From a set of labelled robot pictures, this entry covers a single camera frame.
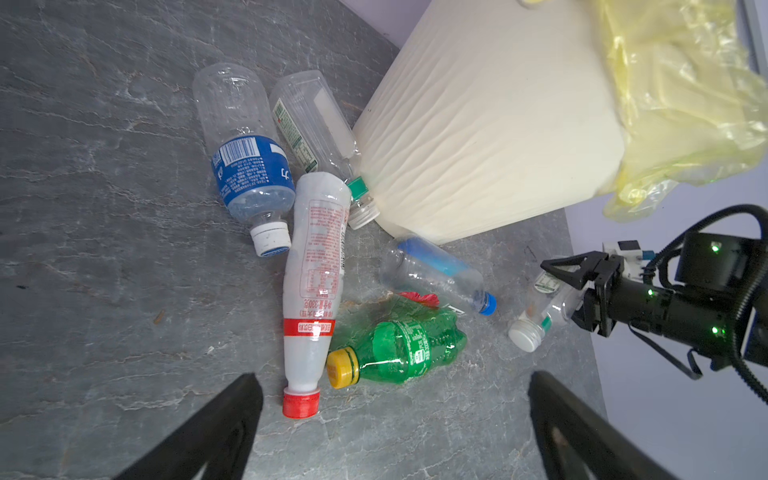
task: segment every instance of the yellow bottle cap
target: yellow bottle cap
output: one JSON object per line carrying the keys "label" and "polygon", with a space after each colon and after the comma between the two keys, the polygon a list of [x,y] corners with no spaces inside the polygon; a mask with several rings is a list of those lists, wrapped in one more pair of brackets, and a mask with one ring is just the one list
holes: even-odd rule
{"label": "yellow bottle cap", "polygon": [[328,380],[334,389],[343,389],[360,380],[360,366],[355,350],[351,346],[329,353],[326,370]]}

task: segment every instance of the white plastic bottle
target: white plastic bottle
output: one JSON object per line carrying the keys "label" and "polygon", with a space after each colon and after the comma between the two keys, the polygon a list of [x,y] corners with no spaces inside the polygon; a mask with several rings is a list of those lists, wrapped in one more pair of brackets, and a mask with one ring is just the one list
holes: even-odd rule
{"label": "white plastic bottle", "polygon": [[290,248],[283,219],[296,193],[264,86],[255,73],[217,63],[192,84],[221,200],[250,230],[259,257]]}
{"label": "white plastic bottle", "polygon": [[366,182],[354,174],[357,142],[323,74],[311,70],[281,78],[270,94],[270,107],[304,171],[334,174],[349,187],[349,226],[357,230],[379,216]]}
{"label": "white plastic bottle", "polygon": [[344,287],[344,233],[349,188],[327,172],[303,175],[296,185],[293,248],[283,281],[283,341],[288,386],[283,414],[317,413],[331,335]]}
{"label": "white plastic bottle", "polygon": [[525,310],[512,320],[509,339],[525,352],[541,345],[552,324],[564,325],[581,305],[582,293],[547,272],[528,288]]}
{"label": "white plastic bottle", "polygon": [[389,242],[381,256],[379,281],[406,298],[445,306],[459,315],[496,311],[496,298],[485,291],[480,272],[414,233]]}

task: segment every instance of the marble table surface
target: marble table surface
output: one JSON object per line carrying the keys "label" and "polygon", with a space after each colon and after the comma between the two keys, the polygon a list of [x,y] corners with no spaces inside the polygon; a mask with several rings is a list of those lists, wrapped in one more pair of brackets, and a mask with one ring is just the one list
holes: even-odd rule
{"label": "marble table surface", "polygon": [[[544,478],[536,369],[604,413],[587,333],[505,337],[538,263],[570,253],[555,211],[445,247],[498,298],[454,364],[323,377],[319,414],[283,417],[286,256],[257,258],[225,211],[190,86],[216,61],[267,90],[317,68],[353,123],[397,49],[336,0],[11,1],[0,23],[0,478],[115,475],[242,372],[266,396],[246,478]],[[388,239],[348,232],[344,308],[387,295]]]}

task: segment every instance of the blue label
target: blue label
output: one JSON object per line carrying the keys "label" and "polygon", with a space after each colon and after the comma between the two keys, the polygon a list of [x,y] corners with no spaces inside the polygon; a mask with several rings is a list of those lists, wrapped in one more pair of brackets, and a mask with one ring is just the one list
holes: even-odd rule
{"label": "blue label", "polygon": [[240,137],[228,141],[210,159],[210,166],[219,184],[221,200],[226,205],[253,188],[282,185],[296,189],[285,151],[267,137]]}
{"label": "blue label", "polygon": [[410,237],[400,242],[397,247],[448,276],[454,276],[469,268],[466,263],[421,237]]}

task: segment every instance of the red bottle cap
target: red bottle cap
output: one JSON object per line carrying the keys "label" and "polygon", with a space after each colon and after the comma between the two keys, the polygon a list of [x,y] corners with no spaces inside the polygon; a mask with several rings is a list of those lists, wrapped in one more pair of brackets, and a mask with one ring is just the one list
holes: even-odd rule
{"label": "red bottle cap", "polygon": [[283,415],[289,419],[308,419],[320,407],[320,390],[304,395],[283,392]]}

